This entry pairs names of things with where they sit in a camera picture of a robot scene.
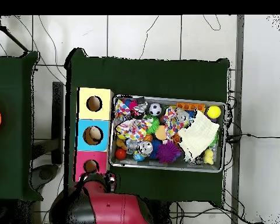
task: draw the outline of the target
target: hole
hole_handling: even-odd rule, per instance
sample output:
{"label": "hole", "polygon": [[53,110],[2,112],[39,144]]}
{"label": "hole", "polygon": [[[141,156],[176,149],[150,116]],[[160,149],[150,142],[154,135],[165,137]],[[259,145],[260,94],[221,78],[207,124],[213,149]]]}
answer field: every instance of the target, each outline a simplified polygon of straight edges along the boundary
{"label": "hole", "polygon": [[96,160],[87,160],[83,165],[84,171],[87,173],[94,173],[96,170],[99,172],[100,167]]}
{"label": "hole", "polygon": [[83,139],[88,145],[98,145],[103,140],[103,131],[97,126],[87,127]]}
{"label": "hole", "polygon": [[90,111],[99,111],[102,108],[102,101],[100,99],[100,97],[98,96],[91,96],[88,98],[87,102],[86,102],[86,106],[88,108],[88,110]]}

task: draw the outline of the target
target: dark green cloth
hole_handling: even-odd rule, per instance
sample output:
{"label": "dark green cloth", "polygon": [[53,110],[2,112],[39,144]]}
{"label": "dark green cloth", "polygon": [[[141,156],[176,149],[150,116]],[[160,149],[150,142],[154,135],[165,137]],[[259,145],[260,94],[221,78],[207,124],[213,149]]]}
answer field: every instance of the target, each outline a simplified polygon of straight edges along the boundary
{"label": "dark green cloth", "polygon": [[[66,59],[71,83],[69,153],[74,153],[77,87],[111,89],[124,95],[226,102],[229,61],[133,60],[86,57],[74,49]],[[73,156],[69,156],[72,184]],[[221,205],[222,172],[201,173],[112,167],[117,193],[162,201],[213,201]]]}
{"label": "dark green cloth", "polygon": [[0,57],[0,199],[41,200],[29,184],[32,72],[37,52]]}

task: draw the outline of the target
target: white ball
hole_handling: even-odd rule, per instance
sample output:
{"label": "white ball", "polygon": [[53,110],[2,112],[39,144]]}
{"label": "white ball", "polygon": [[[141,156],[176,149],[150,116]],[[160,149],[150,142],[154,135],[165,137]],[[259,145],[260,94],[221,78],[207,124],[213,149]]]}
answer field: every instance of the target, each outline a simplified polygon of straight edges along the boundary
{"label": "white ball", "polygon": [[153,116],[158,116],[162,112],[161,105],[159,103],[152,103],[149,107],[149,113]]}

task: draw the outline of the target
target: pink box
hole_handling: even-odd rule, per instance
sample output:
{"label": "pink box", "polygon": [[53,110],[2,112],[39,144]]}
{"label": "pink box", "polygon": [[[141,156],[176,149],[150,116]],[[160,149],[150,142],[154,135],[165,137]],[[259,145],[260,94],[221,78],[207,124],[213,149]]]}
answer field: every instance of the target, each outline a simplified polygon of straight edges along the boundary
{"label": "pink box", "polygon": [[108,153],[103,151],[77,151],[76,157],[76,175],[75,181],[79,181],[82,173],[84,173],[84,163],[87,160],[95,160],[99,164],[99,173],[107,171]]}

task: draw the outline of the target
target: metal tray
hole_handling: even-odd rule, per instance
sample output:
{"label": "metal tray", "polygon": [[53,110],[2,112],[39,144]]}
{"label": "metal tray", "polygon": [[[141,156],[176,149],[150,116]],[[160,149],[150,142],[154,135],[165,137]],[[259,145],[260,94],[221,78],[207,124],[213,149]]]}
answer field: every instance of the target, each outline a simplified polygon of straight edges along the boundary
{"label": "metal tray", "polygon": [[[116,105],[118,99],[127,99],[127,98],[139,98],[143,96],[131,96],[125,97],[122,95],[116,95],[113,97],[112,109]],[[134,160],[132,155],[127,155],[127,157],[123,160],[118,160],[115,157],[115,152],[117,149],[116,146],[116,132],[114,119],[111,121],[111,131],[110,131],[110,146],[109,146],[109,154],[108,159],[111,166],[124,166],[124,167],[138,167],[138,168],[146,168],[146,169],[164,169],[164,170],[178,170],[178,171],[192,171],[192,172],[207,172],[207,173],[219,173],[224,167],[224,158],[225,158],[225,139],[226,139],[226,119],[227,119],[227,105],[222,102],[212,102],[212,101],[198,101],[198,100],[184,100],[184,99],[169,99],[169,98],[158,98],[158,97],[145,97],[144,99],[148,103],[160,103],[165,105],[176,106],[178,102],[185,103],[202,103],[205,104],[205,108],[209,106],[218,106],[221,109],[222,114],[217,118],[217,123],[220,125],[219,127],[219,141],[217,152],[215,154],[216,161],[213,165],[210,164],[188,164],[184,161],[184,156],[181,155],[175,162],[173,163],[159,163],[158,160],[152,160],[148,157],[145,158],[143,162],[137,162]]]}

